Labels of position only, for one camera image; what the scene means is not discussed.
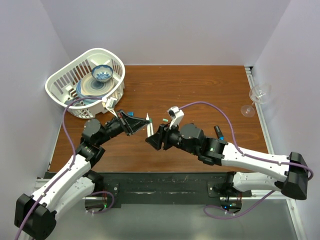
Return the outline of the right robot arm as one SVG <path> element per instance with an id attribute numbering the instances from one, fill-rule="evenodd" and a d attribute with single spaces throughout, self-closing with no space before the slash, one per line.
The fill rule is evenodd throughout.
<path id="1" fill-rule="evenodd" d="M 248 170 L 248 173 L 229 174 L 217 188 L 223 195 L 233 197 L 251 190 L 269 190 L 295 200 L 307 199 L 310 172 L 300 153 L 275 155 L 241 148 L 225 140 L 205 136 L 204 131 L 193 123 L 182 128 L 161 124 L 156 132 L 148 125 L 145 141 L 157 151 L 176 147 L 197 156 L 206 165 Z"/>

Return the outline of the white pen dark green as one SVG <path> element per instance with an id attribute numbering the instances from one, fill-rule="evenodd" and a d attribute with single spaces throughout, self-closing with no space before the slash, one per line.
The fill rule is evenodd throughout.
<path id="1" fill-rule="evenodd" d="M 150 118 L 149 124 L 147 125 L 147 137 L 151 137 L 154 134 L 153 121 Z"/>

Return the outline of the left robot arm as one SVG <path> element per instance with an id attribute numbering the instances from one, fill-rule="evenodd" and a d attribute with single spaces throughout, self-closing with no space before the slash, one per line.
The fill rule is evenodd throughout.
<path id="1" fill-rule="evenodd" d="M 102 158 L 102 144 L 125 133 L 135 134 L 150 123 L 149 119 L 130 116 L 119 110 L 106 124 L 96 118 L 88 120 L 80 145 L 72 147 L 69 161 L 48 182 L 31 195 L 22 194 L 16 201 L 15 239 L 25 232 L 34 240 L 45 240 L 62 217 L 82 198 L 99 196 L 104 190 L 103 177 L 92 168 Z"/>

